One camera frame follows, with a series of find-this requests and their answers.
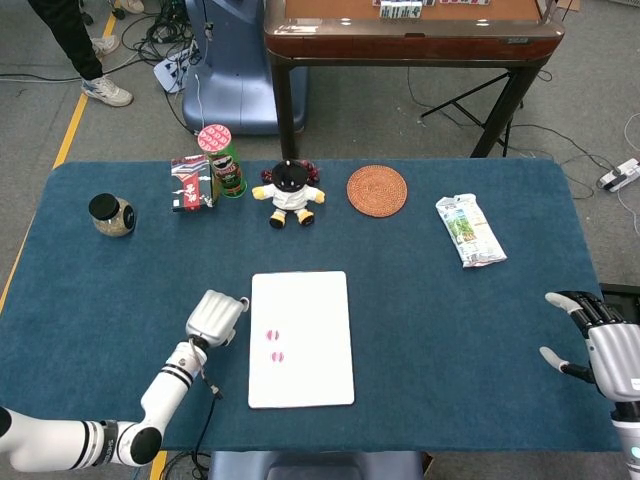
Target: black jar lid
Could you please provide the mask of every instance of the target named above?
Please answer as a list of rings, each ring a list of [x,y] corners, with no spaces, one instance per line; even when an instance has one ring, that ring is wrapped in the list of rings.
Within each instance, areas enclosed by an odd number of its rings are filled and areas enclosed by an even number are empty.
[[[120,210],[120,204],[110,193],[96,195],[89,202],[89,213],[97,220],[109,220],[116,216],[118,210]]]

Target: power strip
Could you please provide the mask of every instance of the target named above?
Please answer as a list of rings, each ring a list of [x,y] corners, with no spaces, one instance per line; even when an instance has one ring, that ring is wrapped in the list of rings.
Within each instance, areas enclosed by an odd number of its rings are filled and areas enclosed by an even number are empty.
[[[153,73],[168,93],[176,93],[184,88],[190,56],[191,49],[186,48],[153,67]]]
[[[640,164],[632,158],[598,179],[598,187],[616,192],[640,177]]]

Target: glass jar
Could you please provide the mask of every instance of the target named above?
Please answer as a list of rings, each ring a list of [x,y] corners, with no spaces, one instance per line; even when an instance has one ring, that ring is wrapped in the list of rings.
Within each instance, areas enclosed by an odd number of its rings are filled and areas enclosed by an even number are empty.
[[[110,193],[96,195],[89,202],[89,213],[100,233],[122,237],[133,230],[136,219],[133,207]]]

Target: white sneaker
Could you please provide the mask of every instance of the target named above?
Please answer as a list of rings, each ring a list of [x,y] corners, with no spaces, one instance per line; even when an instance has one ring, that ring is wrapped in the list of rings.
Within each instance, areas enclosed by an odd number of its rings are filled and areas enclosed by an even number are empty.
[[[144,4],[140,0],[120,0],[120,6],[129,13],[144,12]]]
[[[96,57],[102,58],[118,48],[120,40],[115,35],[109,35],[108,37],[92,38],[91,44],[93,51],[96,52]]]
[[[124,107],[133,101],[133,95],[119,88],[113,81],[103,75],[94,80],[82,80],[82,91],[91,98],[111,105],[112,107]]]

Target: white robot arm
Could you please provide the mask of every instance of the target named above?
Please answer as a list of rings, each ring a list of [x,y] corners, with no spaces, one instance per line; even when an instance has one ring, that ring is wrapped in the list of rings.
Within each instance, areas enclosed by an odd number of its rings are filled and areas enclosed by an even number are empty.
[[[640,480],[640,325],[625,320],[588,292],[551,292],[545,298],[571,316],[582,333],[591,365],[570,363],[548,347],[541,347],[540,353],[549,365],[595,384],[615,403],[611,421],[629,474]]]
[[[40,420],[0,407],[0,453],[13,468],[50,472],[109,462],[140,467],[151,462],[164,431],[207,361],[207,348],[228,344],[249,300],[208,290],[187,321],[188,340],[180,342],[142,396],[140,423],[106,420]],[[212,386],[214,394],[217,388]]]

